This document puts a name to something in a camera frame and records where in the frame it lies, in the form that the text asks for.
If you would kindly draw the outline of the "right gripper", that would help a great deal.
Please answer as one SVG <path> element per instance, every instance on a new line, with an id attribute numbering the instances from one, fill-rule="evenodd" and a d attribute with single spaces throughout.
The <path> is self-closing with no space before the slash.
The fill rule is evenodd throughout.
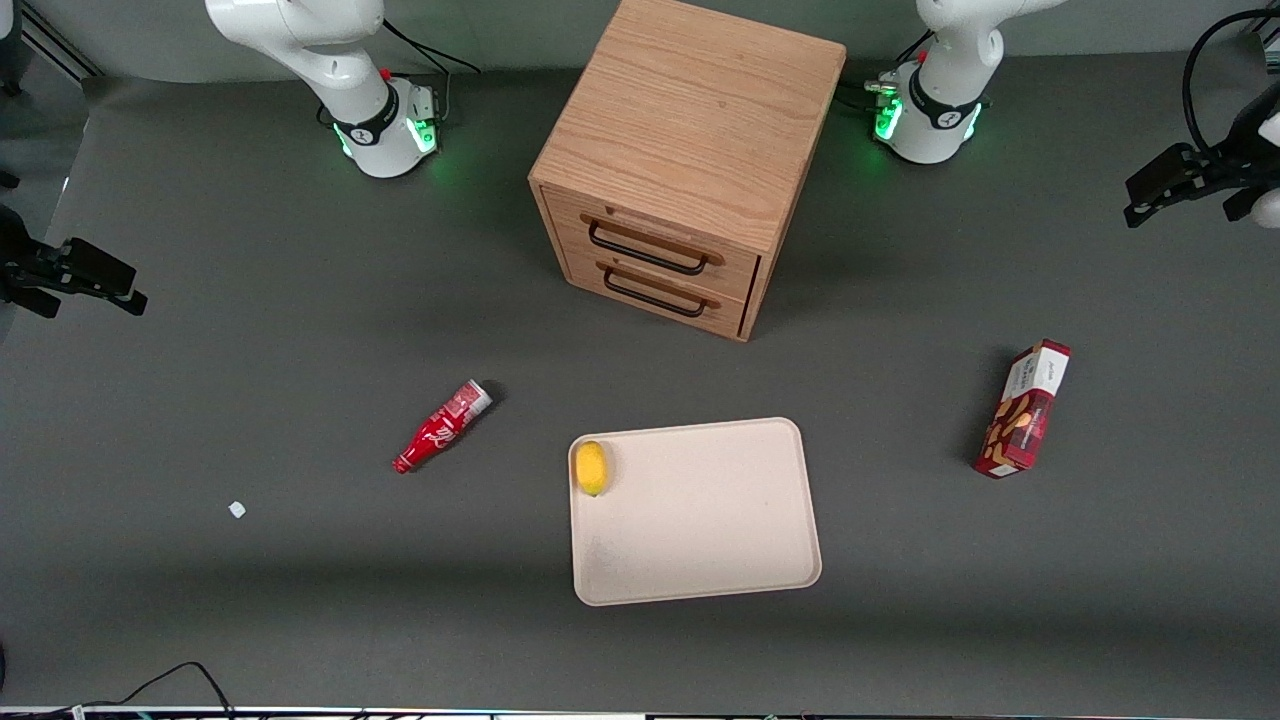
<path id="1" fill-rule="evenodd" d="M 54 319 L 61 300 L 52 292 L 101 299 L 142 316 L 148 297 L 134 288 L 136 269 L 82 238 L 51 246 L 35 240 L 20 215 L 1 206 L 1 291 L 15 304 Z"/>

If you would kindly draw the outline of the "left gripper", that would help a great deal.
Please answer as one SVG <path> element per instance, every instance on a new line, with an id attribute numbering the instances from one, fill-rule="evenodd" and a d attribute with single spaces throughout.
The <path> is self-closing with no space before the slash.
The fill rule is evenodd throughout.
<path id="1" fill-rule="evenodd" d="M 1234 199 L 1262 199 L 1277 188 L 1279 150 L 1263 135 L 1277 128 L 1279 87 L 1267 87 L 1235 115 L 1225 137 L 1215 145 L 1199 141 L 1172 145 L 1125 181 L 1129 204 L 1126 227 L 1140 227 L 1157 211 L 1179 202 L 1233 190 Z"/>

